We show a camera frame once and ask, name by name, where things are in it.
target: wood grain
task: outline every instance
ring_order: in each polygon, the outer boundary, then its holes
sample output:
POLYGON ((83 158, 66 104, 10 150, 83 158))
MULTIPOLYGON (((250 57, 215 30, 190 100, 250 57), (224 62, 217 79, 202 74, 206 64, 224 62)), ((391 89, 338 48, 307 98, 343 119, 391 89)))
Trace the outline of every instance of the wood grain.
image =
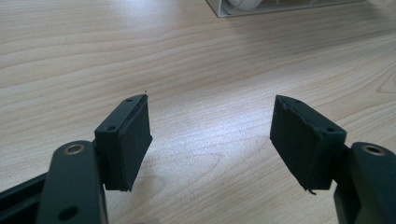
POLYGON ((201 1, 3 1, 0 190, 147 92, 153 142, 111 223, 337 223, 269 140, 277 94, 396 152, 396 5, 218 19, 201 1))

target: light wood tabletop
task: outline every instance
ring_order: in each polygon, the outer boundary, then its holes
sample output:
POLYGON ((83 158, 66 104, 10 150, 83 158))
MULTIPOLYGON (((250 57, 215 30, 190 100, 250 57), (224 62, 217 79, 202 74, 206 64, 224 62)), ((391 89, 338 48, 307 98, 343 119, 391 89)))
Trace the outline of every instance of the light wood tabletop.
POLYGON ((110 223, 337 223, 335 184, 304 191, 269 139, 275 96, 396 152, 396 4, 2 1, 0 80, 1 191, 146 92, 153 141, 132 192, 106 192, 110 223))

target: white round object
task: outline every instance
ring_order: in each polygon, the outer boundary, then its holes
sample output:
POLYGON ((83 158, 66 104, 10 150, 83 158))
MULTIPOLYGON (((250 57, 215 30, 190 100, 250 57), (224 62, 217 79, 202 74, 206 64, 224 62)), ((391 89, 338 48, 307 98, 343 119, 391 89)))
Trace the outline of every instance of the white round object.
POLYGON ((262 0, 228 0, 228 1, 238 9, 247 11, 256 8, 262 0))

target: wooden table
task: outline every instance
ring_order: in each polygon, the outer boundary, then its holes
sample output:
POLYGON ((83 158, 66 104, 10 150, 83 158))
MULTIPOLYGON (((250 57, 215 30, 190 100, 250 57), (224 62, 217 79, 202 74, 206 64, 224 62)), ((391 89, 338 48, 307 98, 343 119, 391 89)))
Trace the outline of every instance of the wooden table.
POLYGON ((269 140, 277 94, 396 152, 396 4, 218 19, 204 0, 3 1, 0 190, 149 95, 154 138, 110 223, 337 223, 269 140))

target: white roll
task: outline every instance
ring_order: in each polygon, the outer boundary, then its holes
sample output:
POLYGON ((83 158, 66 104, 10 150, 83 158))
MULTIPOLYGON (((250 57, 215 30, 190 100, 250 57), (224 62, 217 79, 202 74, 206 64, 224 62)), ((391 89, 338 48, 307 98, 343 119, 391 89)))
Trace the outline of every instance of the white roll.
POLYGON ((228 1, 238 9, 247 11, 256 8, 262 0, 228 0, 228 1))

